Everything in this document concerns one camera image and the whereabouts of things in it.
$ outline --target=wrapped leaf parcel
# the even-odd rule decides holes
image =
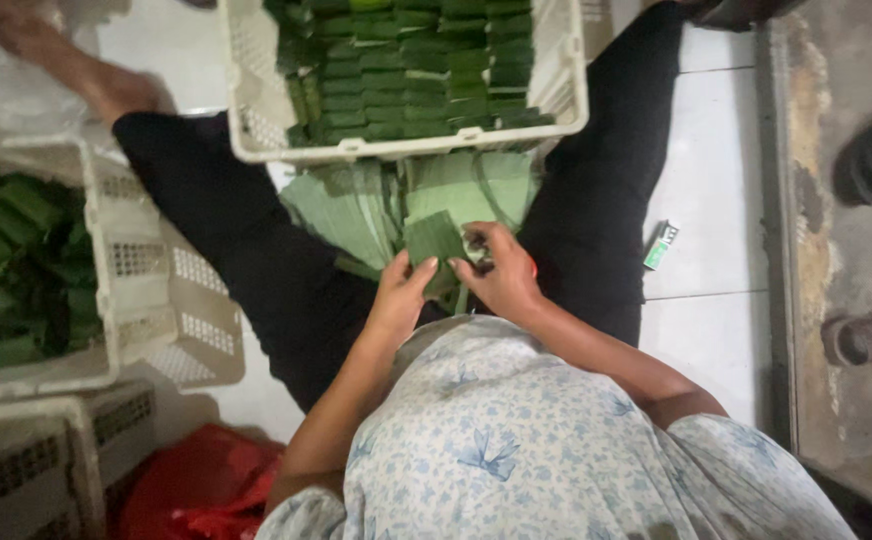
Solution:
[[[0,175],[0,368],[103,339],[82,192]]]
[[[530,0],[265,0],[292,146],[554,123],[529,107]],[[370,108],[399,109],[384,120]]]

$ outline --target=plastic crate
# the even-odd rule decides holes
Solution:
[[[0,540],[79,538],[72,460],[62,418],[0,421]]]
[[[387,142],[352,138],[337,146],[290,148],[285,131],[297,122],[285,81],[275,71],[278,25],[262,8],[262,0],[222,0],[220,11],[232,148],[246,162],[303,165],[366,156],[390,160],[467,146],[521,151],[577,133],[589,118],[579,0],[533,0],[536,62],[528,101],[556,117],[555,125],[485,132],[466,128],[452,136]]]
[[[86,192],[105,344],[0,369],[0,399],[112,385],[146,359],[178,386],[242,377],[239,309],[209,264],[160,217],[118,157],[69,137],[0,140],[0,169],[55,178]]]
[[[0,538],[56,539],[66,538],[64,534],[72,534],[72,538],[105,538],[107,520],[114,517],[110,512],[118,510],[118,499],[130,487],[128,481],[156,448],[154,413],[154,388],[142,380],[100,391],[0,402],[0,430],[2,426],[11,426],[15,437],[29,437],[48,448],[44,442],[47,437],[40,435],[45,429],[37,428],[53,427],[56,438],[52,450],[46,449],[43,454],[55,459],[42,461],[58,464],[63,472],[63,476],[48,480],[37,477],[39,483],[29,482],[35,486],[27,488],[29,491],[22,489],[26,483],[16,489],[45,499],[29,502],[28,498],[16,495],[16,491],[3,487],[19,485],[20,474],[0,467],[0,492],[14,497],[4,495],[0,501],[25,499],[29,505],[28,509],[19,510],[22,513],[3,513],[6,507],[0,506],[4,521],[0,531],[12,533]],[[0,456],[13,456],[16,446],[19,445],[0,442],[0,447],[9,448],[0,448]],[[6,520],[7,516],[18,518],[19,522]]]

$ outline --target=foot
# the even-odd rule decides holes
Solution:
[[[0,46],[44,68],[82,96],[109,126],[128,113],[158,109],[158,88],[146,76],[86,55],[13,0],[0,0]]]

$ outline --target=blue floral pattern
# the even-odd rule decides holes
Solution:
[[[695,415],[663,431],[502,319],[435,325],[353,438],[346,503],[308,488],[257,538],[853,537],[752,427]]]

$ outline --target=white tile floor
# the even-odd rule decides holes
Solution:
[[[618,34],[642,3],[610,6]],[[101,54],[161,75],[182,112],[219,109],[226,100],[215,17],[174,0],[136,1],[100,30]],[[686,28],[669,157],[645,226],[647,239],[663,219],[681,232],[658,272],[646,276],[641,348],[706,387],[734,418],[765,426],[769,330],[753,65],[751,35]],[[250,330],[245,342],[242,382],[191,392],[183,403],[213,400],[218,407],[206,420],[288,441],[302,414],[269,377]],[[178,411],[180,398],[163,393]],[[177,433],[178,423],[164,440]]]

